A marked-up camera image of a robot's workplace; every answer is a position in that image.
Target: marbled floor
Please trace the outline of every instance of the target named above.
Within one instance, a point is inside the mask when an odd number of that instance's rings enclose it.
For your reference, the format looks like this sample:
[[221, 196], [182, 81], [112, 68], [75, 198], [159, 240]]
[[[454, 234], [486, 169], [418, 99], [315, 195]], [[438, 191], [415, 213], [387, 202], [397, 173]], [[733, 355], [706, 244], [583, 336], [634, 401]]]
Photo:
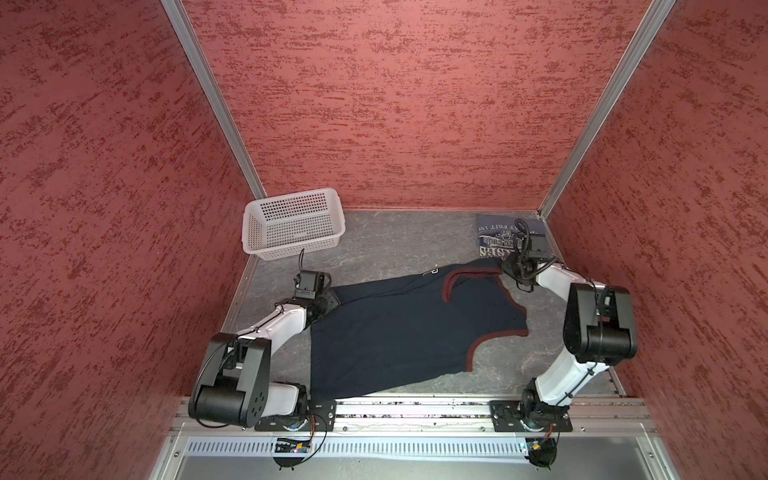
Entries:
[[[534, 218], [532, 213], [514, 214]], [[307, 253], [304, 268], [329, 272], [333, 284], [346, 285], [421, 273], [435, 265], [479, 257], [474, 213], [425, 211], [345, 212], [346, 233], [339, 246]], [[293, 294], [298, 257], [260, 260], [237, 319], [242, 329], [264, 318], [273, 304]], [[565, 301], [549, 290], [523, 293], [502, 276], [516, 302], [528, 311], [527, 337], [491, 339], [475, 351], [474, 371], [390, 389], [407, 393], [477, 393], [519, 395], [531, 377], [542, 374], [562, 348]], [[272, 357], [273, 381], [310, 384], [310, 332], [304, 330]], [[607, 372], [585, 386], [584, 396], [612, 395]]]

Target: laundry basket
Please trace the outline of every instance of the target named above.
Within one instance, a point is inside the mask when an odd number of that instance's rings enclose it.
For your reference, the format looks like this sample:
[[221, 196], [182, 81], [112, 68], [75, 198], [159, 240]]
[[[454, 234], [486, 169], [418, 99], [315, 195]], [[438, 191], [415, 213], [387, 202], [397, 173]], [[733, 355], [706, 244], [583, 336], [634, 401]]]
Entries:
[[254, 200], [243, 213], [243, 250], [265, 260], [335, 247], [344, 212], [332, 188]]

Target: red wall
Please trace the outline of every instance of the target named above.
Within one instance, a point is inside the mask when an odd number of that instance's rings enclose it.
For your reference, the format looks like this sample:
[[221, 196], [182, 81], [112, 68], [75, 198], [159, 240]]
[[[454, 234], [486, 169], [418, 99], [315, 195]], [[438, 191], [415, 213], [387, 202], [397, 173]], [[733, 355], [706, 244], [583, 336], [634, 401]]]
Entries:
[[678, 0], [550, 222], [684, 478], [768, 478], [768, 3]]
[[0, 2], [0, 478], [145, 480], [253, 197], [157, 0]]
[[189, 0], [269, 195], [538, 208], [648, 0]]

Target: folded garment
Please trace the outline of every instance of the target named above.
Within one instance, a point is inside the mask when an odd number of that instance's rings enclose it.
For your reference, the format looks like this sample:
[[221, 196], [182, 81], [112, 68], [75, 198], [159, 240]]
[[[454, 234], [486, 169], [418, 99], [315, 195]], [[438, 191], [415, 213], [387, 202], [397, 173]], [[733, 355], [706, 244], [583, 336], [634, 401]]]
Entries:
[[527, 336], [525, 308], [502, 285], [498, 265], [478, 259], [333, 287], [341, 305], [312, 325], [312, 398], [344, 399], [471, 372], [480, 343]]

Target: metal corner post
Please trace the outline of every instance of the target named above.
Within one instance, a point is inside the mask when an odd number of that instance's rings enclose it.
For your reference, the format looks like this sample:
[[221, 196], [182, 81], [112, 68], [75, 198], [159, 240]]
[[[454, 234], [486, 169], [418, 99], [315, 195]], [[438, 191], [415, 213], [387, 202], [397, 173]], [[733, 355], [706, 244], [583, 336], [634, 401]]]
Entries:
[[237, 163], [240, 165], [240, 169], [243, 171], [243, 176], [245, 176], [248, 186], [256, 199], [265, 198], [264, 186], [261, 184], [256, 168], [250, 160], [248, 150], [243, 142], [243, 138], [240, 136], [240, 132], [237, 130], [237, 125], [232, 118], [230, 109], [227, 107], [224, 96], [221, 94], [219, 85], [216, 83], [214, 73], [210, 70], [208, 61], [205, 59], [205, 54], [200, 46], [200, 42], [197, 40], [184, 5], [181, 3], [181, 0], [161, 0], [161, 2], [170, 19], [170, 23], [174, 26], [176, 36], [179, 38], [181, 46], [184, 48], [184, 52], [192, 64], [197, 80], [203, 87], [205, 96], [208, 97], [210, 106], [214, 110], [219, 125], [221, 125], [221, 130], [230, 143], [232, 152], [237, 159]]
[[554, 180], [547, 196], [538, 209], [539, 216], [543, 220], [549, 217], [558, 199], [563, 194], [568, 181], [578, 168], [590, 145], [592, 145], [592, 141], [598, 135], [608, 114], [611, 113], [614, 105], [616, 105], [621, 92], [624, 91], [624, 88], [629, 83], [632, 74], [640, 64], [640, 60], [642, 60], [645, 52], [648, 50], [650, 43], [659, 32], [674, 3], [675, 0], [651, 1], [629, 45], [627, 45], [627, 49], [621, 56], [621, 60], [619, 60], [611, 79], [608, 80], [603, 94], [600, 96], [597, 105], [595, 105], [592, 115], [587, 120], [584, 130], [581, 131], [581, 135], [576, 140], [571, 154], [568, 155], [568, 159], [565, 161], [558, 177]]

